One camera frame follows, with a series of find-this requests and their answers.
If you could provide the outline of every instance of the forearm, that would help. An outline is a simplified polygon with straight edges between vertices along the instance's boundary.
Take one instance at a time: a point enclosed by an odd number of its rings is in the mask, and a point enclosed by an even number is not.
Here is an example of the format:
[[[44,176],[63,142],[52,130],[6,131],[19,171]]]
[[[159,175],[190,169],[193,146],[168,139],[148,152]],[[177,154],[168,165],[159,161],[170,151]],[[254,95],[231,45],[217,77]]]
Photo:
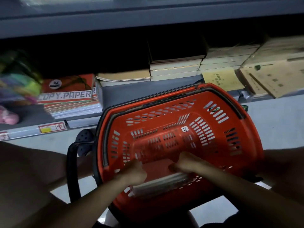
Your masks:
[[[240,211],[253,215],[269,227],[302,227],[304,210],[299,204],[256,184],[233,176],[204,161],[195,172],[223,190]]]
[[[60,213],[51,216],[50,221],[43,221],[44,224],[48,223],[45,227],[91,228],[110,203],[127,186],[127,182],[120,178],[109,181],[74,203],[67,204]]]

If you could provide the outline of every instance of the floor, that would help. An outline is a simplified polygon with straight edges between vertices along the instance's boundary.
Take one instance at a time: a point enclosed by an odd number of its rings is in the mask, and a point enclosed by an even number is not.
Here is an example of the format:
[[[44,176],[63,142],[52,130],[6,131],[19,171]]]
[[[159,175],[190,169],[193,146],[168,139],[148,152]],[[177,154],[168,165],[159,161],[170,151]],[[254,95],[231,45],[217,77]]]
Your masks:
[[[247,103],[248,113],[259,132],[264,149],[292,148],[304,146],[304,95],[275,100]],[[66,153],[81,129],[45,134],[37,137],[9,141],[12,144]],[[92,191],[96,184],[92,177],[79,181],[82,195]],[[52,193],[69,203],[67,186]],[[220,197],[191,210],[199,226],[210,222],[223,222],[235,214],[237,209],[225,198]],[[100,221],[105,220],[106,211]]]

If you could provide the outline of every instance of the basket number label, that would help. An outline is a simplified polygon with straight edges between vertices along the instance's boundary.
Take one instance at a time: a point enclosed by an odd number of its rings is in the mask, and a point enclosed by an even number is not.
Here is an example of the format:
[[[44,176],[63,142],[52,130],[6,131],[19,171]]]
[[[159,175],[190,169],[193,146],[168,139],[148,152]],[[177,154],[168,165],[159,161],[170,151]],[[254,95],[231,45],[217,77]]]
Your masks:
[[[187,132],[187,131],[189,131],[189,129],[188,129],[188,127],[187,127],[187,126],[183,126],[183,127],[181,128],[181,130],[182,130],[183,132]]]

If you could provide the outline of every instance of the pink item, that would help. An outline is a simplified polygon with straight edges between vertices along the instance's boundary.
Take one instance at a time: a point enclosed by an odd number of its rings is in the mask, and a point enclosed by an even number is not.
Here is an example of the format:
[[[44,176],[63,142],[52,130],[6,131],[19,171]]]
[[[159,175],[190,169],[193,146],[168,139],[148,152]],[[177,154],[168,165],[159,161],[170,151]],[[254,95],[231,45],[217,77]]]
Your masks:
[[[19,116],[11,111],[8,111],[5,107],[0,105],[0,123],[6,123],[14,125],[18,123]]]

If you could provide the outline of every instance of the red shopping basket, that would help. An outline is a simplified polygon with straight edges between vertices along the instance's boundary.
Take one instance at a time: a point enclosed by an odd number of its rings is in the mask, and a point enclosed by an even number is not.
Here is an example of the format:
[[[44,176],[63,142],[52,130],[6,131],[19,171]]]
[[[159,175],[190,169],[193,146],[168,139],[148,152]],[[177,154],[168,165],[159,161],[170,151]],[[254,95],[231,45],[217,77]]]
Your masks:
[[[143,164],[165,158],[176,162],[182,151],[188,151],[241,177],[254,176],[263,158],[257,130],[248,114],[235,99],[210,83],[108,108],[97,126],[93,151],[98,185],[111,180],[134,158]],[[75,169],[75,165],[68,166],[68,173]],[[78,187],[77,176],[73,178],[70,182],[74,185],[69,186],[71,200],[80,197],[74,189]],[[147,199],[134,197],[127,188],[110,210],[118,220],[139,223],[175,208],[195,205],[193,202],[214,189],[199,176],[183,187]]]

